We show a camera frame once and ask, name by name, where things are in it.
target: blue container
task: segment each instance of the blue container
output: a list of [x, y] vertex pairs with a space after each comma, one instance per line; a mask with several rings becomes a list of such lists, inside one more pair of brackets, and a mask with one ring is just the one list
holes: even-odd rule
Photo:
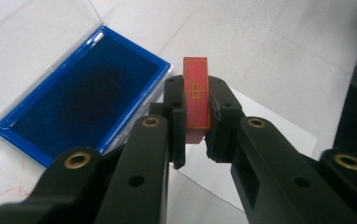
[[103, 153], [170, 69], [102, 26], [0, 121], [0, 135], [46, 167], [72, 147]]

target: brass screw hole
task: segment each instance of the brass screw hole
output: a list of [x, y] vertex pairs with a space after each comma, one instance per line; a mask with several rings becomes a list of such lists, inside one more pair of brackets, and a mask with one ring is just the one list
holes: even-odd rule
[[67, 169], [74, 170], [85, 166], [90, 160], [91, 155], [89, 155], [88, 153], [76, 152], [65, 160], [64, 166]]
[[336, 163], [341, 166], [357, 171], [357, 158], [348, 154], [338, 153], [334, 156]]
[[156, 127], [159, 125], [159, 120], [156, 118], [147, 118], [143, 120], [143, 125], [146, 127]]
[[265, 126], [265, 122], [260, 119], [249, 119], [249, 125], [254, 128], [263, 128]]

